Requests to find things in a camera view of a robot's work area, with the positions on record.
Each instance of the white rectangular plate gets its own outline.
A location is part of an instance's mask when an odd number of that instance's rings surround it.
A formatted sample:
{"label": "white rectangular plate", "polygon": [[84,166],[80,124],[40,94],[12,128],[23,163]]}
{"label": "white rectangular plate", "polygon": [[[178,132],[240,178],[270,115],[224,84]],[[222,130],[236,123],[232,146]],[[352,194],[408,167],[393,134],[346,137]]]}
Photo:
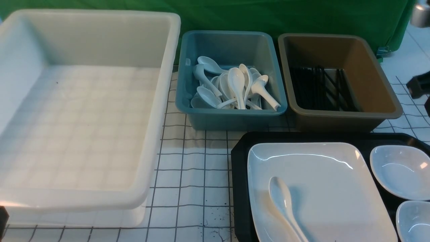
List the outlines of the white rectangular plate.
{"label": "white rectangular plate", "polygon": [[290,188],[294,216],[309,242],[396,242],[370,171],[347,143],[262,143],[248,154],[252,218],[261,242],[296,241],[270,200],[269,180]]}

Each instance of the plastic bin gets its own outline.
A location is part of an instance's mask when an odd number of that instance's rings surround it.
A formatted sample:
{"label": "plastic bin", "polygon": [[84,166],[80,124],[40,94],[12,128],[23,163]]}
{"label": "plastic bin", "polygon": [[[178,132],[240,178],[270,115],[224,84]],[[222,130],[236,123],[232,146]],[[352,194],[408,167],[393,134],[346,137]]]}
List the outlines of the plastic bin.
{"label": "plastic bin", "polygon": [[[330,34],[282,34],[278,39],[283,77],[296,126],[301,131],[370,132],[403,110],[369,45],[360,37]],[[297,105],[289,67],[343,69],[361,112],[321,111]]]}
{"label": "plastic bin", "polygon": [[[193,75],[193,67],[199,56],[214,59],[224,69],[243,63],[268,75],[266,89],[281,107],[275,111],[262,99],[264,110],[192,108],[190,101],[199,86]],[[176,106],[187,114],[195,130],[261,129],[287,109],[287,98],[274,44],[268,34],[245,31],[189,31],[182,37],[178,72]]]}
{"label": "plastic bin", "polygon": [[0,26],[0,205],[11,224],[143,220],[180,18],[21,10]]}

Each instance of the pile of spoons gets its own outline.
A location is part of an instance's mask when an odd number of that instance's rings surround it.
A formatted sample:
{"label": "pile of spoons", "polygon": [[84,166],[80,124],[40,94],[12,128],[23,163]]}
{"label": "pile of spoons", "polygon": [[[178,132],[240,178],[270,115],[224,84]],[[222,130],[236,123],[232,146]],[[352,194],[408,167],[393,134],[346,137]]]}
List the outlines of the pile of spoons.
{"label": "pile of spoons", "polygon": [[[274,110],[280,104],[266,91],[269,81],[267,75],[261,75],[255,68],[244,64],[224,70],[211,58],[200,56],[194,66],[194,77],[200,86],[191,100],[193,108],[215,109],[250,109],[261,110],[261,98],[264,98]],[[214,74],[209,79],[205,72]]]}

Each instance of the white plastic bin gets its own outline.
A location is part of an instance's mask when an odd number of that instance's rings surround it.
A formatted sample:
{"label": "white plastic bin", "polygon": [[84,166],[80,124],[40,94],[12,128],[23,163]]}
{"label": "white plastic bin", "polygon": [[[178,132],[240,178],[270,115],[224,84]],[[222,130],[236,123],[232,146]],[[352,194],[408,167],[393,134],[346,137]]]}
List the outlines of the white plastic bin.
{"label": "white plastic bin", "polygon": [[0,25],[10,223],[142,221],[179,28],[173,13],[109,10],[20,10]]}

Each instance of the brown plastic bin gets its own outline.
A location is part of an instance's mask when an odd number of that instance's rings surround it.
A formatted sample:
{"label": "brown plastic bin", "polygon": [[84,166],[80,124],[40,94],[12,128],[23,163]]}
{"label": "brown plastic bin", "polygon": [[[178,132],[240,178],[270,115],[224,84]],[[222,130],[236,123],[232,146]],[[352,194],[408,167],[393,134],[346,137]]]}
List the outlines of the brown plastic bin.
{"label": "brown plastic bin", "polygon": [[[289,107],[300,131],[370,132],[385,119],[399,118],[403,109],[365,40],[332,34],[282,34],[278,38]],[[290,67],[343,69],[361,112],[321,111],[297,105]]]}

